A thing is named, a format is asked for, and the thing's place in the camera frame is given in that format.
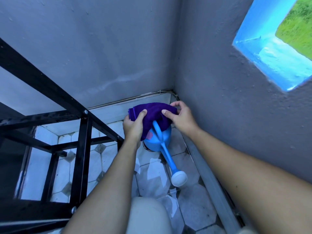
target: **black metal rack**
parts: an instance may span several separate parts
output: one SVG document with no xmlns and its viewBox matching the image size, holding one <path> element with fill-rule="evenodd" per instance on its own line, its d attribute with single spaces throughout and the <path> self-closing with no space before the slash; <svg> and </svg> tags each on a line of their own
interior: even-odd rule
<svg viewBox="0 0 312 234">
<path fill-rule="evenodd" d="M 72 98 L 61 87 L 33 64 L 0 39 L 0 66 L 47 96 L 66 110 L 0 120 L 0 136 L 52 154 L 40 201 L 0 201 L 1 233 L 38 233 L 66 225 L 72 214 L 87 196 L 90 146 L 117 142 L 118 150 L 123 138 Z M 78 141 L 49 145 L 16 129 L 80 119 Z M 92 126 L 107 136 L 91 138 Z M 71 198 L 69 203 L 50 202 L 59 157 L 66 157 L 66 149 L 77 148 Z"/>
</svg>

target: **grass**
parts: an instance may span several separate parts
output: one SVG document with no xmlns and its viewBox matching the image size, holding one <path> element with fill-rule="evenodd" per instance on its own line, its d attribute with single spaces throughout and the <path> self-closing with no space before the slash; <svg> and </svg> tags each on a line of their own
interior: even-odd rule
<svg viewBox="0 0 312 234">
<path fill-rule="evenodd" d="M 297 0 L 275 35 L 312 60 L 312 0 Z"/>
</svg>

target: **blue watering can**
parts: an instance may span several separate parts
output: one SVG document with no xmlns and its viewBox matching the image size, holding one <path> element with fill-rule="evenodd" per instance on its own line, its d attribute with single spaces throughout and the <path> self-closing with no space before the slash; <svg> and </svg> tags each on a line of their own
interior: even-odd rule
<svg viewBox="0 0 312 234">
<path fill-rule="evenodd" d="M 185 172 L 177 169 L 167 149 L 167 146 L 170 143 L 171 126 L 169 126 L 167 130 L 162 132 L 158 123 L 156 121 L 153 121 L 153 127 L 150 129 L 150 132 L 153 134 L 153 136 L 149 139 L 146 138 L 144 140 L 144 144 L 149 150 L 160 151 L 163 154 L 171 170 L 171 183 L 176 187 L 184 185 L 185 182 L 188 180 L 188 176 Z"/>
</svg>

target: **left hand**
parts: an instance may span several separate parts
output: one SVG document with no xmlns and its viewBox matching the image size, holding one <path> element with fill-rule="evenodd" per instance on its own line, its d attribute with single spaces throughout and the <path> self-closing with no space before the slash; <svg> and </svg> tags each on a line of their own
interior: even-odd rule
<svg viewBox="0 0 312 234">
<path fill-rule="evenodd" d="M 124 118 L 123 128 L 124 128 L 124 139 L 125 141 L 134 140 L 137 143 L 137 149 L 141 144 L 141 136 L 143 132 L 143 118 L 146 116 L 147 110 L 144 109 L 138 115 L 135 121 L 131 121 L 129 115 Z"/>
</svg>

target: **gray wall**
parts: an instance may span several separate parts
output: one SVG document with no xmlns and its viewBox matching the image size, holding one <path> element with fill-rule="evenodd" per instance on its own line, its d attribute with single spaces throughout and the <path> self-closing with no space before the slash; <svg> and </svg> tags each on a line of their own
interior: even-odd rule
<svg viewBox="0 0 312 234">
<path fill-rule="evenodd" d="M 312 182 L 312 83 L 283 93 L 233 46 L 253 0 L 183 0 L 175 90 L 222 141 Z"/>
<path fill-rule="evenodd" d="M 0 0 L 0 37 L 86 107 L 172 89 L 180 0 Z M 61 108 L 0 69 L 0 102 Z"/>
</svg>

